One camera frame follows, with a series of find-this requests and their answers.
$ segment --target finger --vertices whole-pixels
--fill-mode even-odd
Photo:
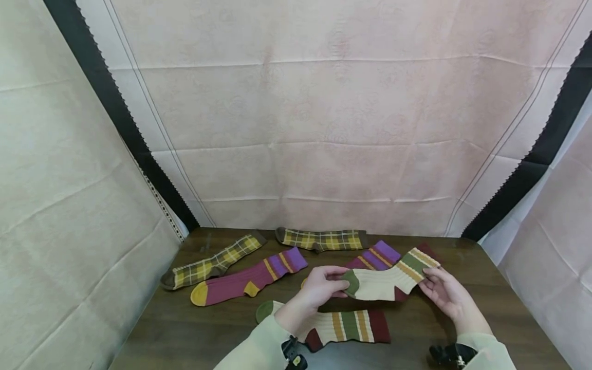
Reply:
[[[443,282],[449,282],[453,279],[452,275],[447,273],[443,269],[423,269],[423,273],[427,276],[435,276]]]
[[[335,280],[330,281],[331,290],[333,293],[339,292],[349,288],[349,281],[347,280]]]
[[[424,281],[422,281],[422,283],[425,284],[425,286],[427,286],[429,289],[433,289],[435,284],[433,283],[433,281],[430,281],[428,279],[425,279]]]
[[[343,276],[343,274],[332,274],[332,275],[327,275],[326,279],[327,280],[341,280],[342,276]]]
[[[419,288],[422,290],[423,294],[425,294],[428,298],[432,299],[432,290],[427,287],[426,284],[419,283]]]
[[[431,281],[433,284],[437,284],[440,282],[440,279],[438,279],[435,276],[427,276],[428,281]]]
[[[321,267],[317,267],[317,269],[321,270],[325,276],[343,275],[347,271],[349,271],[349,269],[347,267],[342,267],[342,266],[321,266]]]
[[[348,295],[345,294],[344,292],[335,292],[331,295],[331,297],[335,297],[335,298],[347,298]]]

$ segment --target purple cuff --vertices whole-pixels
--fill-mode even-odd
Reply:
[[[395,263],[399,260],[399,258],[401,258],[401,254],[399,252],[391,248],[382,240],[379,240],[378,243],[374,244],[374,248],[378,249],[380,253],[385,255],[392,263]]]
[[[308,263],[300,254],[298,247],[290,248],[284,254],[286,257],[288,257],[290,265],[294,268],[294,271],[300,271],[308,266]]]

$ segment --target sleeve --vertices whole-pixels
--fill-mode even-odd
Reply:
[[[279,326],[273,315],[267,316],[214,370],[283,370],[288,362],[282,343],[289,337],[290,333]]]
[[[496,337],[483,333],[467,333],[458,336],[457,343],[477,351],[465,370],[516,370],[506,346]]]

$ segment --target fabric backdrop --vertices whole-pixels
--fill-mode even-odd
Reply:
[[[0,368],[105,369],[179,238],[41,0],[0,50]]]
[[[78,0],[203,226],[459,236],[529,151],[587,0]]]
[[[584,127],[541,180],[533,204],[514,210],[483,242],[569,365],[582,370],[592,362],[592,99],[587,103]]]

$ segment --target person's left hand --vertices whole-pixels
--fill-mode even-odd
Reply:
[[[295,334],[302,322],[317,313],[317,309],[329,298],[347,297],[343,290],[349,287],[349,281],[341,280],[347,271],[348,268],[339,266],[315,267],[300,292],[275,313],[275,320],[285,330]]]

